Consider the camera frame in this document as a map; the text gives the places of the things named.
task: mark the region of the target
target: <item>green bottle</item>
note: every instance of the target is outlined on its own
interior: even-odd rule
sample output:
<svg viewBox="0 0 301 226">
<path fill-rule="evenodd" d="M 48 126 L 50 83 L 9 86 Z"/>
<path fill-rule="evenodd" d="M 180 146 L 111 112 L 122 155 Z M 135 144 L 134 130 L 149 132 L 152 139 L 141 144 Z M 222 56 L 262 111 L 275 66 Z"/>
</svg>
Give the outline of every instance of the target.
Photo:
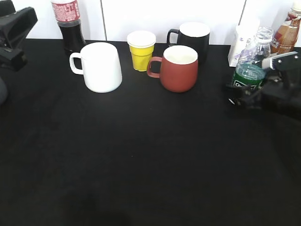
<svg viewBox="0 0 301 226">
<path fill-rule="evenodd" d="M 232 84 L 234 87 L 260 87 L 266 73 L 262 70 L 263 59 L 271 54 L 270 42 L 273 30 L 269 27 L 259 27 L 254 40 L 241 52 L 235 69 Z"/>
</svg>

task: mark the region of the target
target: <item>white container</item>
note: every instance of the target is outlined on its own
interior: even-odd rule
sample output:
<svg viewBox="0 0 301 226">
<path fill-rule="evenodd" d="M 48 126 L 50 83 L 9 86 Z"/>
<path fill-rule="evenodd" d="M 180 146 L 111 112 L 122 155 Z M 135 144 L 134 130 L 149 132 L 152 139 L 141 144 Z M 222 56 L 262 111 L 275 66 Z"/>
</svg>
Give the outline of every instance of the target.
<svg viewBox="0 0 301 226">
<path fill-rule="evenodd" d="M 230 67 L 236 67 L 241 51 L 253 40 L 260 25 L 258 18 L 243 21 L 241 25 L 236 26 L 234 41 L 231 45 L 228 55 L 228 62 Z"/>
</svg>

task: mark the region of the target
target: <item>red label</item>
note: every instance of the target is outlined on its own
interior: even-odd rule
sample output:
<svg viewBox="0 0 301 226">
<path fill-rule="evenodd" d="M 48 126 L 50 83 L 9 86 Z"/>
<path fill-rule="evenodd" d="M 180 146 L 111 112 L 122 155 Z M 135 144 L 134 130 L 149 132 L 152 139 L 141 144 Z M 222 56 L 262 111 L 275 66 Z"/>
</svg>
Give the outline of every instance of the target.
<svg viewBox="0 0 301 226">
<path fill-rule="evenodd" d="M 52 7 L 57 21 L 70 22 L 78 20 L 80 17 L 77 0 L 65 4 L 52 3 Z"/>
</svg>

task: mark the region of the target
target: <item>green label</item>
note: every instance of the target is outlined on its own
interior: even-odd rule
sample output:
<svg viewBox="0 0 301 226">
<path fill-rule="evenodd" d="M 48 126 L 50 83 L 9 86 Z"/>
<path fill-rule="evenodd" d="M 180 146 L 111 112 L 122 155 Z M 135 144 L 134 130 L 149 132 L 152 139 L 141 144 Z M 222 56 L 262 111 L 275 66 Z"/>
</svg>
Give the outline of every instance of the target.
<svg viewBox="0 0 301 226">
<path fill-rule="evenodd" d="M 236 71 L 234 72 L 234 77 L 233 77 L 234 87 L 251 86 L 252 89 L 255 89 L 261 85 L 261 82 L 262 79 L 261 80 L 246 79 L 240 76 Z"/>
</svg>

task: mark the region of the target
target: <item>bottle label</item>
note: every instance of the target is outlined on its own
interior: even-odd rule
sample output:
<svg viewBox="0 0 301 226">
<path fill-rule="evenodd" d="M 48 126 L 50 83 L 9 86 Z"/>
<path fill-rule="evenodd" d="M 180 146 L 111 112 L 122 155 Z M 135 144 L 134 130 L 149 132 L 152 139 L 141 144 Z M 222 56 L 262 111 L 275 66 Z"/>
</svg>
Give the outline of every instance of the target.
<svg viewBox="0 0 301 226">
<path fill-rule="evenodd" d="M 234 87 L 244 87 L 244 86 L 250 86 L 252 89 L 258 88 L 262 83 L 262 80 L 251 80 L 246 79 L 242 76 L 240 76 L 236 71 L 234 72 L 233 77 L 233 86 Z"/>
<path fill-rule="evenodd" d="M 64 4 L 52 3 L 52 7 L 59 22 L 71 22 L 80 18 L 77 0 Z"/>
</svg>

